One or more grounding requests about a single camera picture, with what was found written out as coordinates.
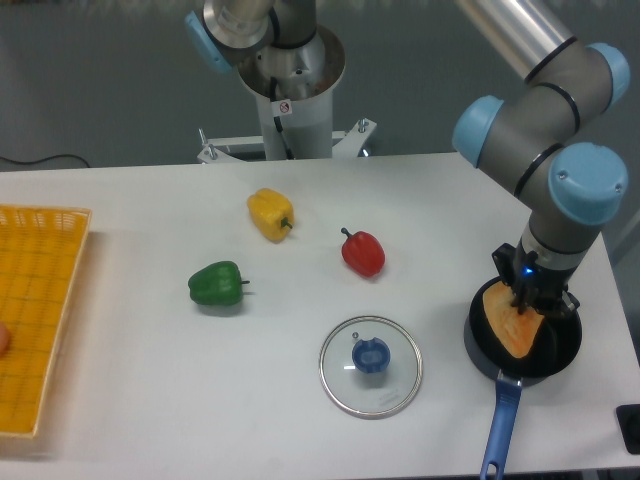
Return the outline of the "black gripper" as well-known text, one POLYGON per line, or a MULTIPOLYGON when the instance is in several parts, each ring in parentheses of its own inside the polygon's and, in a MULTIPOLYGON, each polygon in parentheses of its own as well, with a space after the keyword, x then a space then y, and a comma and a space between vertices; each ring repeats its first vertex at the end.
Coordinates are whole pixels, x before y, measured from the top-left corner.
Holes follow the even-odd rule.
POLYGON ((504 243, 492 258, 501 281, 511 288, 510 306, 517 307, 519 315, 532 308, 546 317, 571 317, 580 307, 568 286, 577 265, 566 266, 536 250, 526 252, 521 243, 504 243))

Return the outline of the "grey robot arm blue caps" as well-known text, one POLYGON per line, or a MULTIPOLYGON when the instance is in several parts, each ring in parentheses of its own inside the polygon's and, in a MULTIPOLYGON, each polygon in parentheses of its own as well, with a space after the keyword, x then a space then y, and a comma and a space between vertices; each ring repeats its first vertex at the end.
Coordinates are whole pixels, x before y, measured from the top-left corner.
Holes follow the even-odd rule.
MULTIPOLYGON (((630 69, 609 45, 581 44, 541 1, 463 1, 460 10, 527 84, 514 104, 485 96, 460 116, 453 147, 531 210, 517 246, 494 253, 513 305, 545 316, 578 308, 568 282, 628 184, 608 148, 573 143, 625 94, 630 69)), ((374 124, 332 128, 332 92, 345 65, 311 1, 208 1, 186 16, 206 64, 237 71, 253 94, 268 159, 349 158, 374 124)))

